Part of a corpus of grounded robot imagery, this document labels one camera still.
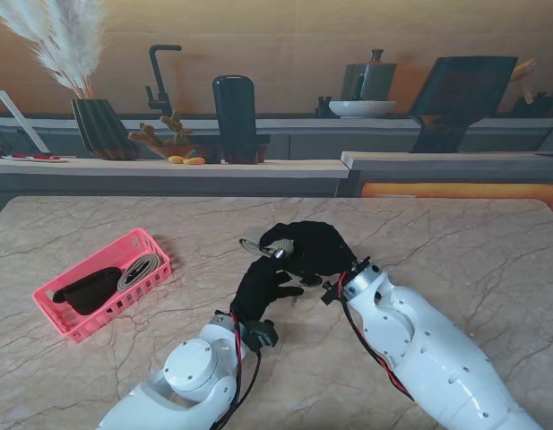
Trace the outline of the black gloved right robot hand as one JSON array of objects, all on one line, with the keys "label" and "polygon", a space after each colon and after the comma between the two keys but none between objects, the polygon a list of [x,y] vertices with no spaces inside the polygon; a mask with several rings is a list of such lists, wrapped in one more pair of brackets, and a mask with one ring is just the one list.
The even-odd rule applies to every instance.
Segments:
[{"label": "black gloved right robot hand", "polygon": [[291,240],[294,247],[282,268],[301,279],[342,274],[358,260],[338,230],[325,222],[278,223],[260,237],[259,245],[266,247],[282,239]]}]

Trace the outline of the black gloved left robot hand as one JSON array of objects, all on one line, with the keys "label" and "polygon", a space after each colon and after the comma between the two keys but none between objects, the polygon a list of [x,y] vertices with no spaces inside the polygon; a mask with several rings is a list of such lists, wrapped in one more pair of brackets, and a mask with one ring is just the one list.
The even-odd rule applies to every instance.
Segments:
[{"label": "black gloved left robot hand", "polygon": [[240,323],[260,321],[272,302],[304,293],[301,287],[286,286],[292,278],[282,266],[283,261],[265,256],[250,265],[229,308]]}]

